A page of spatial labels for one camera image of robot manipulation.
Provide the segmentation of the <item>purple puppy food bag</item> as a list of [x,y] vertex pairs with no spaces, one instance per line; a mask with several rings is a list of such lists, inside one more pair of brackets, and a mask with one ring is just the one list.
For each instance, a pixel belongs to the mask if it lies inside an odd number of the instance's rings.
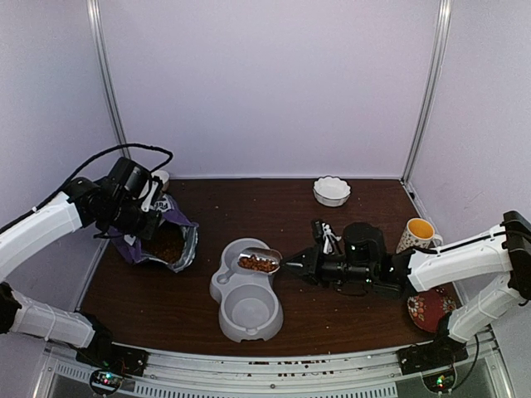
[[196,257],[198,223],[184,215],[169,193],[156,201],[153,208],[162,214],[162,220],[151,240],[118,236],[118,232],[112,230],[114,238],[110,241],[128,264],[154,262],[179,273]]

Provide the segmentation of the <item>metal food scoop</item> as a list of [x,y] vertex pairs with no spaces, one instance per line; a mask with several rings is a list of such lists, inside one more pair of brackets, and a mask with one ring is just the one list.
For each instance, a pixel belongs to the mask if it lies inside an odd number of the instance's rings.
[[282,259],[278,250],[249,247],[238,255],[236,264],[242,269],[271,275],[280,269]]

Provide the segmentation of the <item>grey double pet bowl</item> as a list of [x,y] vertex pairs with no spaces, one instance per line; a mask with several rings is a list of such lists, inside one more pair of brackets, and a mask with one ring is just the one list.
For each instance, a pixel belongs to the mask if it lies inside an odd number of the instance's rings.
[[267,250],[255,238],[240,238],[223,250],[218,270],[211,278],[210,295],[219,304],[218,322],[234,342],[270,340],[282,328],[283,308],[273,290],[272,274],[243,269],[238,260],[248,248]]

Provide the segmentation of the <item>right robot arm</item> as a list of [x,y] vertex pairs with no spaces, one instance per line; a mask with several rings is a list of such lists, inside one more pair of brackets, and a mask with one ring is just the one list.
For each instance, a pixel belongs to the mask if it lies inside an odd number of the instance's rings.
[[334,236],[321,221],[312,223],[314,245],[280,262],[309,284],[360,283],[376,292],[399,298],[405,289],[424,292],[439,285],[480,274],[496,274],[463,307],[447,315],[439,337],[426,346],[433,366],[444,365],[481,328],[530,298],[530,223],[517,211],[489,230],[454,244],[432,249],[419,245],[397,254],[387,252],[383,233],[365,222],[343,229],[342,252],[328,252]]

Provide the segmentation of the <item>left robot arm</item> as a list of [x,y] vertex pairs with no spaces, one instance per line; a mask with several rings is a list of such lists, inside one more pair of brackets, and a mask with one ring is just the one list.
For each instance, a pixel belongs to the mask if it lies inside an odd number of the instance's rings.
[[102,368],[119,361],[110,331],[95,318],[38,302],[6,281],[19,265],[69,235],[95,226],[100,238],[109,229],[141,240],[152,238],[162,220],[153,204],[166,178],[136,162],[120,158],[110,173],[96,182],[72,178],[40,208],[1,233],[1,332],[18,332],[46,341],[85,349]]

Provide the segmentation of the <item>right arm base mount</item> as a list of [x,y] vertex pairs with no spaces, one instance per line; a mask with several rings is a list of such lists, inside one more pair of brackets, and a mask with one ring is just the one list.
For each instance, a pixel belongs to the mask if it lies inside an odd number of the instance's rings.
[[464,343],[429,342],[399,349],[397,359],[402,374],[420,374],[427,390],[449,393],[457,386],[455,365],[469,357]]

